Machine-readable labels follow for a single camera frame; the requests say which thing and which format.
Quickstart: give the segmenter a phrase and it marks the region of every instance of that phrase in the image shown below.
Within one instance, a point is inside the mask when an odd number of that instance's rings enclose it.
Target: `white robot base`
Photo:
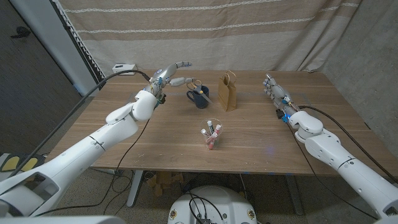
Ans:
[[[240,194],[226,187],[209,185],[197,187],[182,195],[172,205],[169,213],[168,224],[195,224],[199,223],[192,215],[189,202],[192,198],[199,196],[210,201],[221,213],[223,220],[216,208],[206,200],[199,198],[191,201],[191,208],[203,224],[256,224],[256,214],[252,205]]]

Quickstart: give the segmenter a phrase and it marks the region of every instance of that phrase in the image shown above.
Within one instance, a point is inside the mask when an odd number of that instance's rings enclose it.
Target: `fabric backdrop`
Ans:
[[[361,0],[61,0],[105,74],[187,60],[198,70],[319,68]]]

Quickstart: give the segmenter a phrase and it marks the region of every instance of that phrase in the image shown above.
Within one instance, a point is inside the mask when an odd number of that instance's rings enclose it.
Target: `table leg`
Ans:
[[[290,197],[292,198],[294,212],[297,215],[304,215],[303,205],[301,204],[299,188],[297,187],[296,179],[292,175],[285,176],[287,188],[289,189]]]
[[[136,170],[134,172],[134,177],[132,178],[131,182],[130,194],[129,197],[127,198],[128,207],[133,207],[134,204],[136,203],[139,187],[141,186],[143,173],[144,173],[143,170]]]

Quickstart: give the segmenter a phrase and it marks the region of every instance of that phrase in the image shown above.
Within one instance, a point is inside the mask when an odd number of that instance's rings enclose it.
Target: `brown paper bag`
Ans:
[[[230,75],[233,75],[234,82],[231,81]],[[218,101],[224,108],[225,112],[236,109],[236,75],[231,71],[227,71],[222,78],[218,80]]]

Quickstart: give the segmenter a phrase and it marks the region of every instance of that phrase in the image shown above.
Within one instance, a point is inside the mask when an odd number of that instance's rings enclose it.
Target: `pen holder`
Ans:
[[[208,119],[204,119],[201,123],[200,123],[200,131],[201,134],[203,136],[203,142],[205,143],[205,147],[207,149],[216,149],[218,147],[218,140],[221,136],[221,133],[223,132],[223,124],[221,124],[221,121],[219,121],[216,118],[208,118]]]

